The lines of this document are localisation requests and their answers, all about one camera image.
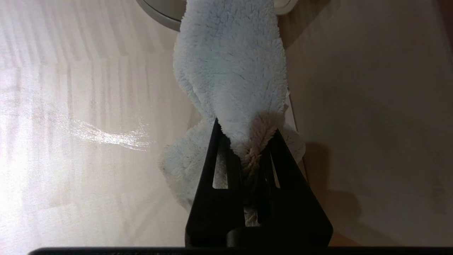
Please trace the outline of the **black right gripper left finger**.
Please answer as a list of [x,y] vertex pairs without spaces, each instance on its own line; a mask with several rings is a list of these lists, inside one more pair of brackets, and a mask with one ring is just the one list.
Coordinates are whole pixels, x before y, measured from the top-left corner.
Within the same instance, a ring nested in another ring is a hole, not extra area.
[[[216,120],[204,166],[185,228],[186,247],[226,247],[228,234],[245,226],[241,161]],[[228,188],[213,188],[219,149],[225,151]]]

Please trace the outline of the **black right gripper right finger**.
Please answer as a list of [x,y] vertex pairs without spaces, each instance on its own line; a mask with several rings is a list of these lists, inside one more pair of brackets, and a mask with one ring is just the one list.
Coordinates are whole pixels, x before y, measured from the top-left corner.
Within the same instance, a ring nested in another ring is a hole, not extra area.
[[328,247],[333,226],[280,131],[260,158],[260,224],[285,247]]

